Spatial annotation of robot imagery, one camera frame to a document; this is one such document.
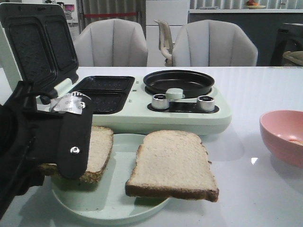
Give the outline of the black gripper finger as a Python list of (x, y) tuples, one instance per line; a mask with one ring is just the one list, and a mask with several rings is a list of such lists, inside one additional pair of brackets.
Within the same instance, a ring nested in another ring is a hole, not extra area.
[(78, 179), (87, 170), (93, 117), (91, 98), (73, 91), (51, 100), (50, 112), (63, 117), (55, 163), (61, 176)]

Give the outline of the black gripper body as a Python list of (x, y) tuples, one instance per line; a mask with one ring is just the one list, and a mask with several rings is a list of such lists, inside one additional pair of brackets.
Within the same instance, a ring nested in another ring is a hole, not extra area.
[(19, 81), (0, 107), (0, 213), (15, 196), (41, 186), (39, 165), (54, 162), (59, 147), (63, 115), (39, 111), (33, 83)]

